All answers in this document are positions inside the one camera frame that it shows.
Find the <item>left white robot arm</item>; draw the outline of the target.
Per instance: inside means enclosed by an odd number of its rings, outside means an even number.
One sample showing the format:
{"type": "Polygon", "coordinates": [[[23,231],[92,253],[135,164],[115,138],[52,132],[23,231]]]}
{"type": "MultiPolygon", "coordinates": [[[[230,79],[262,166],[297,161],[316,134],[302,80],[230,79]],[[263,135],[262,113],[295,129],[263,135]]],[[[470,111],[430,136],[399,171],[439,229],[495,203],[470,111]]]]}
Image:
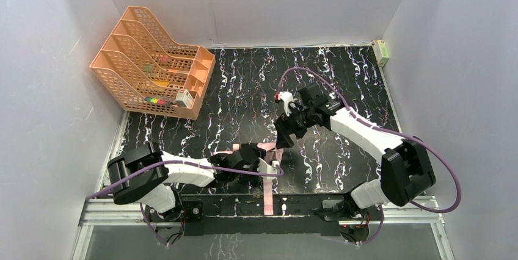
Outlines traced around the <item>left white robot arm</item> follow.
{"type": "Polygon", "coordinates": [[[173,183],[204,188],[226,184],[239,175],[272,178],[279,174],[279,164],[268,162],[266,155],[256,144],[244,144],[194,159],[169,154],[157,143],[147,142],[108,162],[109,190],[117,205],[138,202],[160,214],[178,212],[181,201],[173,183]]]}

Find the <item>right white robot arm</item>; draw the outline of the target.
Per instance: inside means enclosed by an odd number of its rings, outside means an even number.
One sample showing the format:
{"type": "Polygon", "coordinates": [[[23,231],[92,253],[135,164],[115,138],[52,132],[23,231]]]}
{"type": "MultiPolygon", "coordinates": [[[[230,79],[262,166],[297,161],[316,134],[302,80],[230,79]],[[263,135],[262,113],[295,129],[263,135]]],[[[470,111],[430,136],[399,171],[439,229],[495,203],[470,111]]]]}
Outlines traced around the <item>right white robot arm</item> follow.
{"type": "Polygon", "coordinates": [[[404,206],[436,183],[427,150],[419,143],[368,126],[344,102],[330,99],[315,84],[298,92],[301,104],[290,92],[275,95],[283,107],[274,122],[276,148],[292,148],[292,135],[301,139],[309,128],[322,126],[361,147],[381,166],[380,178],[359,184],[344,195],[344,209],[349,213],[386,203],[404,206]]]}

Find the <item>pink and black folding umbrella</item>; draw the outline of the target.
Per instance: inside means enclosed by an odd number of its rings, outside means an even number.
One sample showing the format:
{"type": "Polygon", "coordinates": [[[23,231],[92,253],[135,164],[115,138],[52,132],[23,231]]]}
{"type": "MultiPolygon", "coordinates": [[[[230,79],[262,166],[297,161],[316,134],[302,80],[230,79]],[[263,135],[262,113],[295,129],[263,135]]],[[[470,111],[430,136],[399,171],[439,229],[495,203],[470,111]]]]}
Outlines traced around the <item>pink and black folding umbrella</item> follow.
{"type": "Polygon", "coordinates": [[[280,166],[283,150],[274,142],[234,144],[230,151],[218,151],[209,158],[217,167],[216,181],[231,182],[237,178],[253,180],[260,178],[263,183],[263,213],[273,215],[273,180],[283,175],[280,166]]]}

